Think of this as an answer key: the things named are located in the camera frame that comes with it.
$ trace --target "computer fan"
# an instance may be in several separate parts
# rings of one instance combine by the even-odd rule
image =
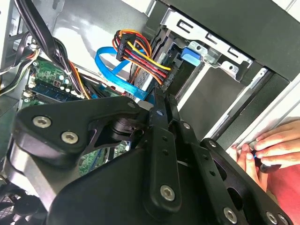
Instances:
[[[28,195],[14,184],[5,184],[0,187],[0,211],[9,213],[2,215],[0,225],[42,225],[46,217],[46,210],[39,198]]]

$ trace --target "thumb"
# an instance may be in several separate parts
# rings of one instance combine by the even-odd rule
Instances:
[[[256,172],[256,167],[255,167],[255,162],[254,162],[254,158],[253,155],[248,152],[246,155],[246,173],[258,184],[259,183],[259,179],[257,176],[257,172]]]

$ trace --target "black bracket arm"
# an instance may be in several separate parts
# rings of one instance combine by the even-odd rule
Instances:
[[[128,97],[39,105],[22,109],[15,118],[13,139],[23,151],[59,167],[75,166],[86,149],[101,147],[102,130],[109,133],[112,122],[135,119],[141,109]],[[105,144],[120,140],[102,136]]]

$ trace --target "finger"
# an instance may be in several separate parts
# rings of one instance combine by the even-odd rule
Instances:
[[[240,153],[240,157],[237,161],[237,163],[240,165],[240,167],[246,171],[246,154],[250,150],[249,146],[247,144],[244,144],[242,146],[242,151]]]
[[[250,152],[246,155],[246,173],[259,185],[254,158]]]
[[[288,123],[288,124],[279,126],[275,129],[272,129],[272,130],[260,135],[256,140],[260,141],[260,140],[265,139],[266,137],[269,137],[271,135],[274,135],[274,134],[277,134],[277,133],[280,133],[280,132],[283,132],[283,131],[291,130],[292,128],[293,128],[293,124]]]
[[[267,186],[268,186],[268,174],[267,173],[262,173],[262,172],[259,172],[258,173],[258,179],[260,181],[260,186],[261,188],[267,192]]]
[[[263,157],[262,163],[267,165],[283,165],[283,167],[300,164],[300,152],[281,156]]]
[[[238,161],[238,153],[237,153],[237,149],[235,147],[231,147],[227,150],[228,154],[230,155],[230,157],[237,162]]]
[[[276,133],[274,135],[271,135],[271,136],[266,137],[265,139],[259,141],[255,145],[255,149],[257,151],[259,151],[259,150],[265,149],[267,147],[270,147],[272,145],[282,143],[282,142],[296,140],[298,138],[300,138],[300,132],[296,132],[294,129],[282,131],[282,132]]]
[[[300,152],[300,139],[283,142],[256,152],[258,158],[280,156],[289,153]]]

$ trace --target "red wire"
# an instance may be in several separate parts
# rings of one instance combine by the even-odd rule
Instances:
[[[131,31],[123,31],[123,32],[120,31],[120,33],[121,34],[122,33],[136,34],[138,37],[142,38],[145,41],[145,43],[147,44],[148,48],[150,49],[150,54],[151,54],[151,52],[152,52],[151,46],[150,46],[148,40],[143,35],[140,35],[139,33],[131,32]]]
[[[162,77],[166,78],[167,76],[165,74],[163,74],[161,71],[159,71],[158,69],[154,68],[152,65],[148,64],[147,61],[135,56],[134,54],[132,54],[128,49],[125,49],[125,51],[134,59],[140,61],[142,64],[144,64],[145,66],[149,67],[151,70],[153,70],[154,72],[158,73],[159,75],[161,75]]]

